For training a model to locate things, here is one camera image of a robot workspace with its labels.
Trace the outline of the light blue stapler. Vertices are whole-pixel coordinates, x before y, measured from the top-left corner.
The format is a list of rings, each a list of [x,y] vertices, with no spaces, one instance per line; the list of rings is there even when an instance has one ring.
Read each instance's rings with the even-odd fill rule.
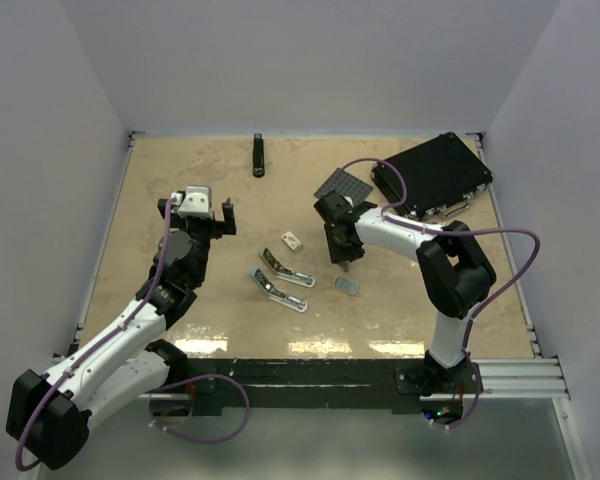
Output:
[[[251,278],[269,300],[299,313],[307,311],[308,303],[305,300],[278,289],[260,268],[254,268],[251,271]]]

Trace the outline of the grey staple tray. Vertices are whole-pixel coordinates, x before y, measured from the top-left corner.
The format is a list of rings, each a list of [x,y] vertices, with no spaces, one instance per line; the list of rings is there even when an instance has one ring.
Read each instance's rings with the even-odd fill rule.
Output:
[[[359,289],[359,286],[356,282],[344,277],[337,277],[334,281],[334,286],[349,295],[356,295]]]

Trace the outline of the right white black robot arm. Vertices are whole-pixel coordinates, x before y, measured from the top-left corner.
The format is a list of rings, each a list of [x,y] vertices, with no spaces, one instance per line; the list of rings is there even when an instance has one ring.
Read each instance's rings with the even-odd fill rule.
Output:
[[[331,191],[314,203],[324,222],[330,261],[361,259],[366,246],[386,249],[420,268],[427,296],[437,310],[434,338],[425,369],[428,386],[449,392],[461,380],[470,315],[486,301],[496,273],[466,224],[435,226],[389,214],[374,203],[353,206]]]

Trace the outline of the beige green stapler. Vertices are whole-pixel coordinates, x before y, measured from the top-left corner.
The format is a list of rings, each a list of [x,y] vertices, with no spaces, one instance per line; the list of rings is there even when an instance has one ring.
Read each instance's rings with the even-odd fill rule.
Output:
[[[264,265],[277,277],[288,283],[299,285],[305,288],[313,288],[316,279],[306,273],[298,272],[284,266],[270,251],[264,247],[258,252],[258,256]]]

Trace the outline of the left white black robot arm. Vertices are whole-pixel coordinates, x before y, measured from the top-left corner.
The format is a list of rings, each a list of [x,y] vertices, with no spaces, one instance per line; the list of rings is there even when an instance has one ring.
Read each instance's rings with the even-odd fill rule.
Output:
[[[187,356],[162,340],[195,302],[211,242],[236,232],[234,205],[211,209],[207,187],[189,187],[158,202],[163,237],[147,280],[122,312],[89,342],[42,373],[14,382],[6,420],[25,472],[57,470],[73,460],[106,419],[153,390],[180,390]]]

